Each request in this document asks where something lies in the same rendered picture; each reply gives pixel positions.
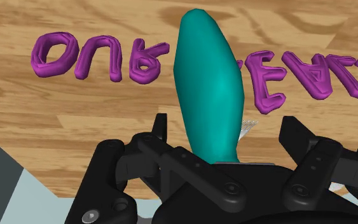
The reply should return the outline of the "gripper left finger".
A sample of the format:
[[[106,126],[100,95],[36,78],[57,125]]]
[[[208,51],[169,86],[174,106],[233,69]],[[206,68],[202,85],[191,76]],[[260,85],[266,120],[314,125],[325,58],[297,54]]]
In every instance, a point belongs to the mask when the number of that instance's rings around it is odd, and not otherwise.
[[[167,114],[158,113],[151,132],[128,144],[101,141],[91,158],[64,224],[137,224],[137,203],[124,192],[140,178],[165,202],[188,183],[223,211],[245,207],[245,188],[185,148],[167,144]]]

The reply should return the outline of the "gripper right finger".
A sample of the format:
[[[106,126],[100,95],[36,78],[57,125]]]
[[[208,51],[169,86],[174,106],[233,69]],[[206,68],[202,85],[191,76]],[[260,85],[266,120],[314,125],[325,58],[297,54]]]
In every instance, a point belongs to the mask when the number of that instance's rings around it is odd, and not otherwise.
[[[282,187],[282,202],[291,211],[320,208],[332,182],[345,185],[358,200],[358,149],[316,136],[296,117],[284,116],[279,143],[297,167]]]

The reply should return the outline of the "white fork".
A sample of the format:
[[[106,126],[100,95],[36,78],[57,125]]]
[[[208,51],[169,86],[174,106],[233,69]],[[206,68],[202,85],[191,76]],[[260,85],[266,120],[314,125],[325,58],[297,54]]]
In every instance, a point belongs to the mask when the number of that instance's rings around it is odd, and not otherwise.
[[[256,120],[243,120],[238,140],[241,140],[241,138],[243,138],[253,128],[253,126],[257,124],[258,121]]]

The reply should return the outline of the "teal tapered vase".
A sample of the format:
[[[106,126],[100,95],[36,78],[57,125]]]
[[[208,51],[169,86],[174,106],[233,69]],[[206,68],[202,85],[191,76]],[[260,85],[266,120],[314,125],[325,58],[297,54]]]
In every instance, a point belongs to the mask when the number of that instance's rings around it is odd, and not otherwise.
[[[216,21],[201,9],[181,19],[174,81],[192,152],[210,164],[238,162],[242,74]]]

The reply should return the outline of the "purple letter sign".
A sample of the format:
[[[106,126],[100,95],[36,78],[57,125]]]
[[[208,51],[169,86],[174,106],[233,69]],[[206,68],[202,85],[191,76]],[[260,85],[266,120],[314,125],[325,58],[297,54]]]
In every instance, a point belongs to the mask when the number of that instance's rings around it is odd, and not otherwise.
[[[97,49],[109,48],[109,78],[113,82],[122,80],[122,51],[120,42],[112,36],[95,36],[80,47],[77,39],[68,32],[53,32],[40,36],[31,52],[31,66],[35,74],[41,78],[58,76],[74,69],[75,77],[84,80],[88,77],[93,56]],[[267,81],[281,81],[291,71],[306,91],[317,100],[329,97],[333,88],[330,75],[335,74],[347,92],[358,98],[358,81],[348,71],[348,67],[358,67],[358,59],[329,54],[315,54],[312,62],[306,64],[293,52],[284,52],[284,67],[265,66],[271,61],[274,53],[269,50],[251,53],[245,60],[237,60],[241,69],[247,68],[252,80],[254,105],[262,114],[281,107],[286,100],[283,93],[270,94]]]

